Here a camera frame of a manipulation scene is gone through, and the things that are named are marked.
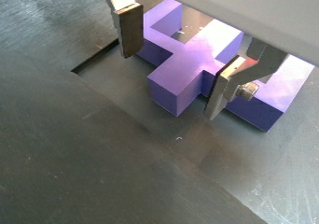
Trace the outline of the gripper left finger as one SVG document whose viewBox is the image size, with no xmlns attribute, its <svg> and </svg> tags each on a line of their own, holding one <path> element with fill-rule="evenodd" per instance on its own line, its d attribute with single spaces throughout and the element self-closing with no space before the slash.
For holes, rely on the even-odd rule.
<svg viewBox="0 0 319 224">
<path fill-rule="evenodd" d="M 143 46 L 143 5 L 136 0 L 106 0 L 118 29 L 122 56 L 135 55 Z"/>
</svg>

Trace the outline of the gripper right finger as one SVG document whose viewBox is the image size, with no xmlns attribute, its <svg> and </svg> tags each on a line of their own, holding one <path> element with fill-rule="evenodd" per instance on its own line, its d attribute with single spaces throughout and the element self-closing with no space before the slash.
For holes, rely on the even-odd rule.
<svg viewBox="0 0 319 224">
<path fill-rule="evenodd" d="M 255 80 L 273 75 L 289 53 L 254 37 L 243 37 L 238 54 L 219 70 L 204 114 L 214 119 L 235 97 L 251 100 L 259 89 Z"/>
</svg>

